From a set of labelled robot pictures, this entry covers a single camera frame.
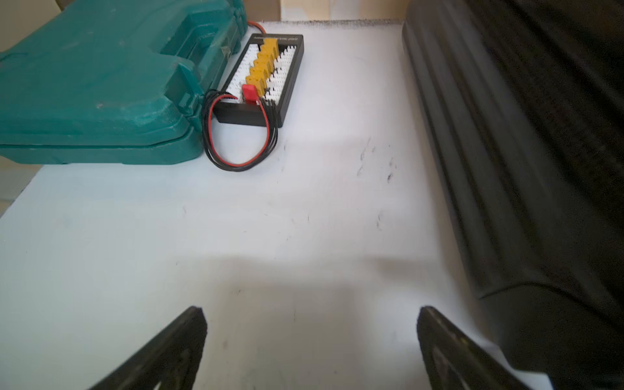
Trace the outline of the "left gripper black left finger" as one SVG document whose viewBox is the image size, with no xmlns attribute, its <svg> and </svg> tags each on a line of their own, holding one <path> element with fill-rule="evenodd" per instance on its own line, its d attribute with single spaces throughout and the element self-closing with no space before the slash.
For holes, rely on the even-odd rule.
<svg viewBox="0 0 624 390">
<path fill-rule="evenodd" d="M 93 389 L 191 389 L 203 355 L 208 326 L 191 306 Z"/>
</svg>

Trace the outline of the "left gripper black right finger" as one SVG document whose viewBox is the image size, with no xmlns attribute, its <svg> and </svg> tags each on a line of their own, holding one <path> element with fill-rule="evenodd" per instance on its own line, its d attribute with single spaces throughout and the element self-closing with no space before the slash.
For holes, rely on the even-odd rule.
<svg viewBox="0 0 624 390">
<path fill-rule="evenodd" d="M 433 389 L 526 389 L 433 306 L 420 309 L 419 345 Z"/>
</svg>

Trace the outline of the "black hard-shell suitcase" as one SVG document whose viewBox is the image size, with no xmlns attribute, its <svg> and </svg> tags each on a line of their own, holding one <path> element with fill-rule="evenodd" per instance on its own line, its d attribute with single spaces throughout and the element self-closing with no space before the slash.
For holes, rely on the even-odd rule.
<svg viewBox="0 0 624 390">
<path fill-rule="evenodd" d="M 622 388 L 622 2 L 412 1 L 402 37 L 495 343 L 554 388 Z"/>
</svg>

